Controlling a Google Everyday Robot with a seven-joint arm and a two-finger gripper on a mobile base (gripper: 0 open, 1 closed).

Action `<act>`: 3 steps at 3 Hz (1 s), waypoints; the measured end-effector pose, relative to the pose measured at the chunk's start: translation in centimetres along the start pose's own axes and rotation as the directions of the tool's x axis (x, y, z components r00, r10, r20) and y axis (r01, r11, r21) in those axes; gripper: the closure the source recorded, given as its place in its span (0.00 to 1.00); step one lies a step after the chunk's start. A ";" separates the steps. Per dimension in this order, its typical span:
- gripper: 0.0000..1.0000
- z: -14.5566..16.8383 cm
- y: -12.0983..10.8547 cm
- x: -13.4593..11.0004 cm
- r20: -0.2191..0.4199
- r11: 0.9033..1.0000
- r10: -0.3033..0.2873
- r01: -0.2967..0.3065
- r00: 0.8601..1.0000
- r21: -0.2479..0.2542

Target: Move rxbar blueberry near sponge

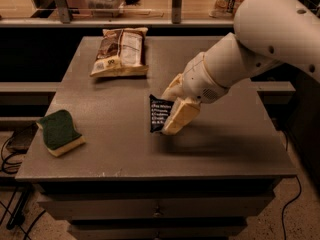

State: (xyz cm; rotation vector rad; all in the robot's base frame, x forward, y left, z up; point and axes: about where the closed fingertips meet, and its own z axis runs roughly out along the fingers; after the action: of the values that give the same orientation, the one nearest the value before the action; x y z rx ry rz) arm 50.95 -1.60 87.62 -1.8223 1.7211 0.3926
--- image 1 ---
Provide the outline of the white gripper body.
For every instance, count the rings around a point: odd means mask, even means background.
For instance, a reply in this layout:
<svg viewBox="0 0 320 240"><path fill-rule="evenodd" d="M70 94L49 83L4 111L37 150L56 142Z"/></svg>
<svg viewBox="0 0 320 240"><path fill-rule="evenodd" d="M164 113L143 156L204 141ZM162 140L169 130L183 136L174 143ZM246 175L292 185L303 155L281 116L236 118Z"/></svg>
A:
<svg viewBox="0 0 320 240"><path fill-rule="evenodd" d="M182 73L182 89L186 97L205 104L217 101L229 91L210 76L205 65L204 52L200 52L185 67Z"/></svg>

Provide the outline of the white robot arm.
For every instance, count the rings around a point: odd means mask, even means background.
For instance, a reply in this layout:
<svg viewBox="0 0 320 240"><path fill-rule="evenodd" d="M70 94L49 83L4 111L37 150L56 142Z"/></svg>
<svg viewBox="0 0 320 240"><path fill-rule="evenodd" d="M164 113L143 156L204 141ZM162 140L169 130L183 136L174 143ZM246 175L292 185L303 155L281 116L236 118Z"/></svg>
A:
<svg viewBox="0 0 320 240"><path fill-rule="evenodd" d="M234 31L188 62L162 94L174 103L162 128L174 135L239 81L287 63L320 81L320 18L298 0L244 0Z"/></svg>

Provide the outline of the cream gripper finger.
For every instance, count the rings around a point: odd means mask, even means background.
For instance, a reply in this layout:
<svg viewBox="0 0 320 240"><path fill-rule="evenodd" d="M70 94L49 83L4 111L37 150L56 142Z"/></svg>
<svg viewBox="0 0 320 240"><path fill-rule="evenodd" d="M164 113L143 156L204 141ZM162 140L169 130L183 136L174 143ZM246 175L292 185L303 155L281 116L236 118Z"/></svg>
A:
<svg viewBox="0 0 320 240"><path fill-rule="evenodd" d="M198 116L200 107L201 104L190 97L186 99L177 98L161 132L165 135L177 134Z"/></svg>
<svg viewBox="0 0 320 240"><path fill-rule="evenodd" d="M165 91L161 95L161 98L167 101L174 102L177 98L182 98L183 96L184 92L182 87L182 74L179 73L165 89Z"/></svg>

